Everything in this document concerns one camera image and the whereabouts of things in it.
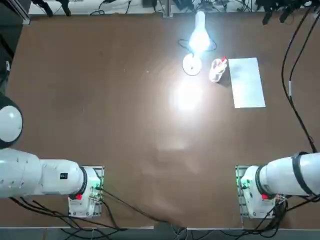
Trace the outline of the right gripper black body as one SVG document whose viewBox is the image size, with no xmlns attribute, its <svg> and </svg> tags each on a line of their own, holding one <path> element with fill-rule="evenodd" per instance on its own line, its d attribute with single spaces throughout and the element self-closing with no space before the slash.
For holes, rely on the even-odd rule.
<svg viewBox="0 0 320 240">
<path fill-rule="evenodd" d="M 309 7 L 310 4 L 310 0 L 271 0 L 268 9 L 276 11 L 283 8 L 284 10 L 295 11 L 300 8 Z"/>
</svg>

